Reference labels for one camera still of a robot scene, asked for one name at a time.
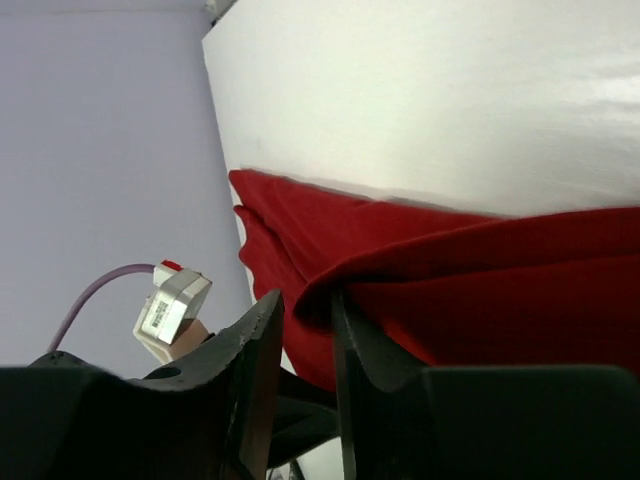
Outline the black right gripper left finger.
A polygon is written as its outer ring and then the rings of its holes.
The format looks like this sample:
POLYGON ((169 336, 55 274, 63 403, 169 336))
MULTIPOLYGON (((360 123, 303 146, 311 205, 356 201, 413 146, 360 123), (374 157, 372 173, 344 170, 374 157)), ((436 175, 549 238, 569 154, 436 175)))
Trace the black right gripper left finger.
POLYGON ((280 368, 283 299, 141 379, 63 351, 1 371, 5 479, 262 479, 280 368))

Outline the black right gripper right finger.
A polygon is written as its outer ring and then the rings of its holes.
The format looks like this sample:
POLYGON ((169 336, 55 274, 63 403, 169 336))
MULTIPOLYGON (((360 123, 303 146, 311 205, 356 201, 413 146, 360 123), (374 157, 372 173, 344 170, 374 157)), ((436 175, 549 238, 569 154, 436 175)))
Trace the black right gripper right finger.
POLYGON ((635 479, 639 383, 597 365, 429 366, 332 299, 348 479, 635 479))

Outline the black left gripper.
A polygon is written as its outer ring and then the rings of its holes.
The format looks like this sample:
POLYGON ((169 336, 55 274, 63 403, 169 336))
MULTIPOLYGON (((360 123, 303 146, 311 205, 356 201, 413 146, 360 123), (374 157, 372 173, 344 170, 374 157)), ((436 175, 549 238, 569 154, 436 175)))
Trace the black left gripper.
POLYGON ((338 438, 337 396, 281 369, 267 469, 290 464, 338 438))

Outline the red t shirt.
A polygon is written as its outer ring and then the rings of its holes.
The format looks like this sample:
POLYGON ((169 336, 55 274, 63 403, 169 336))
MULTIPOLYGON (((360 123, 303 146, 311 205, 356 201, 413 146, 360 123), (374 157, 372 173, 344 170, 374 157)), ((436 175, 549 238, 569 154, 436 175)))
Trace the red t shirt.
POLYGON ((335 387, 337 291, 430 365, 639 368, 635 207, 500 219, 254 170, 229 180, 253 291, 282 293, 284 350, 318 387, 335 387))

